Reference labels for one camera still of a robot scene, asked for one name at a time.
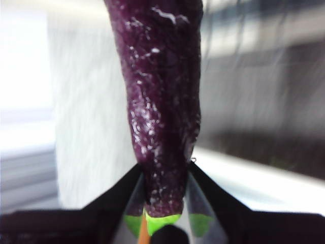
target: purple eggplant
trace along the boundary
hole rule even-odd
[[[200,130],[201,0],[105,0],[151,217],[181,214]]]

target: eggplant skin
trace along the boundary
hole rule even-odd
[[[105,0],[152,217],[181,214],[200,130],[201,0]]]

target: blurred background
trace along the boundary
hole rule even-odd
[[[194,156],[252,209],[325,214],[325,1],[205,0]],[[101,0],[2,0],[1,213],[81,208],[136,162]]]

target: eggplant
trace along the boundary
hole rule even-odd
[[[180,215],[200,131],[201,0],[105,0],[145,178],[145,211]]]

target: orange object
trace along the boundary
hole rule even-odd
[[[150,244],[150,236],[147,231],[147,221],[144,215],[142,215],[138,244]]]

